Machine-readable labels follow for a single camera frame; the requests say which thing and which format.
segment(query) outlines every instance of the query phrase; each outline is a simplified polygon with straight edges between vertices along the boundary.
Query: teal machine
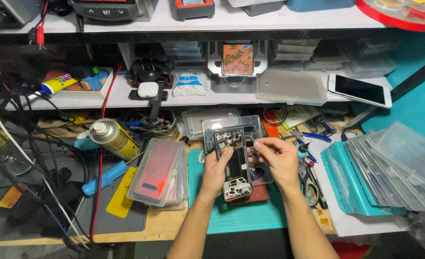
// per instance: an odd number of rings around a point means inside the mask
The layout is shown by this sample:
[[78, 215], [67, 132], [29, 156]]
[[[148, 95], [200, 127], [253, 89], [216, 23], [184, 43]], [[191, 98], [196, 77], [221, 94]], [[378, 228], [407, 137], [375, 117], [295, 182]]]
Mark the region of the teal machine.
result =
[[379, 206], [376, 203], [344, 144], [336, 142], [321, 152], [321, 160], [341, 210], [345, 214], [365, 216], [403, 215], [405, 208]]

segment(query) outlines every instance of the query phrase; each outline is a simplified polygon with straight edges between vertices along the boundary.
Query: right hand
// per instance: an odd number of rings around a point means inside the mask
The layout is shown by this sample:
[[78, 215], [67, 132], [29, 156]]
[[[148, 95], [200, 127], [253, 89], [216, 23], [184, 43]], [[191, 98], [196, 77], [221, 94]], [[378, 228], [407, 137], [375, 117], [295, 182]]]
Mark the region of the right hand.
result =
[[299, 157], [296, 146], [279, 138], [260, 138], [254, 143], [259, 160], [267, 162], [273, 179], [280, 189], [299, 189]]

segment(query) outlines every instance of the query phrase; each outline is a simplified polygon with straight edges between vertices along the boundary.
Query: black screen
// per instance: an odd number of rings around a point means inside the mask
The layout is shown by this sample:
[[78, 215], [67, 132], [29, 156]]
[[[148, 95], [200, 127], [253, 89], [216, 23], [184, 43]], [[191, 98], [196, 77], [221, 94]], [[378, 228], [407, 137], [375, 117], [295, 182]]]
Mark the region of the black screen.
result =
[[382, 86], [339, 75], [336, 75], [336, 92], [385, 104], [384, 89]]

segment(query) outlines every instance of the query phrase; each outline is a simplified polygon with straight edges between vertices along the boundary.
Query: spray can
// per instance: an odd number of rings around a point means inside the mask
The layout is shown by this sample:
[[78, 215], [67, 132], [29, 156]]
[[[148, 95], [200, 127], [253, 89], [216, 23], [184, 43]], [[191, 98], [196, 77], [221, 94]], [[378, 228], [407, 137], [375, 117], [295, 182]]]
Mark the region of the spray can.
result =
[[140, 152], [140, 148], [128, 133], [110, 118], [96, 120], [89, 129], [89, 137], [94, 143], [125, 161], [132, 160]]

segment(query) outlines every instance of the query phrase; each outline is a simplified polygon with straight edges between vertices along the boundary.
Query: silicone mat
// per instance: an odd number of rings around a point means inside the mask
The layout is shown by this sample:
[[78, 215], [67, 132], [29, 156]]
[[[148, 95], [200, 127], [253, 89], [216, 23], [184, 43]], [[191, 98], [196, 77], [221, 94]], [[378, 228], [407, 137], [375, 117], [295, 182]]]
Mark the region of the silicone mat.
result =
[[[189, 208], [200, 191], [204, 164], [198, 162], [203, 149], [189, 152]], [[216, 198], [209, 220], [208, 234], [285, 228], [283, 199], [277, 186], [269, 184], [270, 200], [266, 203], [228, 205], [221, 195]]]

